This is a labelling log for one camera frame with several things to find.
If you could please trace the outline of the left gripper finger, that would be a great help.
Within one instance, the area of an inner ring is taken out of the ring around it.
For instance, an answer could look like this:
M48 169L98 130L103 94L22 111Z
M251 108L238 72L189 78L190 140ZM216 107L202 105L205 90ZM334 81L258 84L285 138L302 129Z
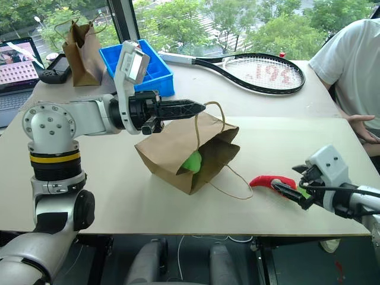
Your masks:
M160 103L161 108L177 108L177 109L185 109L185 110L205 110L205 105L188 100L188 99L183 99L183 100L165 100L161 101Z
M160 111L160 119L163 121L189 119L201 113L202 109L166 108Z

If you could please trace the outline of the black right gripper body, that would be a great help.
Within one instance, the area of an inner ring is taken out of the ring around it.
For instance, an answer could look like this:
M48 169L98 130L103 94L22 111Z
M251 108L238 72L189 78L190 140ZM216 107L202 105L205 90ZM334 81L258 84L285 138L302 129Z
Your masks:
M322 181L322 173L316 165L309 166L310 172L306 176L302 176L299 182L299 190L302 194L308 194L309 197L312 197L312 205L318 205L323 207L323 197L325 194L324 190L314 190L311 188L316 188L319 186L325 186L325 183Z

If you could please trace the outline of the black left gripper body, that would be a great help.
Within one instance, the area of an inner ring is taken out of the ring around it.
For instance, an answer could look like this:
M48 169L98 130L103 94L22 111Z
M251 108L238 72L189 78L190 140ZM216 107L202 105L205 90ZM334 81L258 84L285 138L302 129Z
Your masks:
M144 135L159 133L164 123L159 119L161 97L157 90L138 91L128 98L129 116L137 131Z

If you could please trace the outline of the person bare hand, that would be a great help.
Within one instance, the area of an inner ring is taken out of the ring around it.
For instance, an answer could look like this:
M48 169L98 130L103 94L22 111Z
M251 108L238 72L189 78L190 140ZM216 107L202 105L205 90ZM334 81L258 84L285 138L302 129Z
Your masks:
M373 120L373 115L351 115L346 119L354 133L365 143L379 144L379 140L365 128L365 122Z

